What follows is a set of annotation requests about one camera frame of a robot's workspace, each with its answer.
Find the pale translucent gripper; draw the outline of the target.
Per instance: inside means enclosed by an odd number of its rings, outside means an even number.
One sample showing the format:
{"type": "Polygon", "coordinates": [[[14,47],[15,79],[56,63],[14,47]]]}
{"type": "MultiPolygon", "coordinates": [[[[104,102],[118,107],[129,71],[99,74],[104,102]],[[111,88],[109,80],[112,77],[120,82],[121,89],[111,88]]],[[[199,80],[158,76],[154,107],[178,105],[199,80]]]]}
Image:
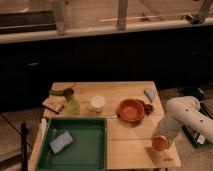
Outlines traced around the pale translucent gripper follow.
{"type": "Polygon", "coordinates": [[[177,137],[177,132],[168,129],[163,122],[159,122],[152,133],[151,141],[157,137],[163,137],[166,140],[167,147],[165,150],[168,150],[172,146],[174,139],[177,137]]]}

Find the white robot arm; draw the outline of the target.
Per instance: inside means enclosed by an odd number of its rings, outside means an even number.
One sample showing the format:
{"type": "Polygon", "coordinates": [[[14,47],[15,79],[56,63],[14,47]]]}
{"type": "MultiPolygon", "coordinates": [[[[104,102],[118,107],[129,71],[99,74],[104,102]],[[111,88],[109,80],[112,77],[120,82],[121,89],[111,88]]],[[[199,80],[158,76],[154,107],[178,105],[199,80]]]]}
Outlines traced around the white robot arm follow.
{"type": "Polygon", "coordinates": [[[199,112],[200,102],[193,96],[171,98],[166,103],[166,114],[153,131],[152,147],[164,151],[172,146],[183,125],[189,125],[213,143],[213,119],[199,112]]]}

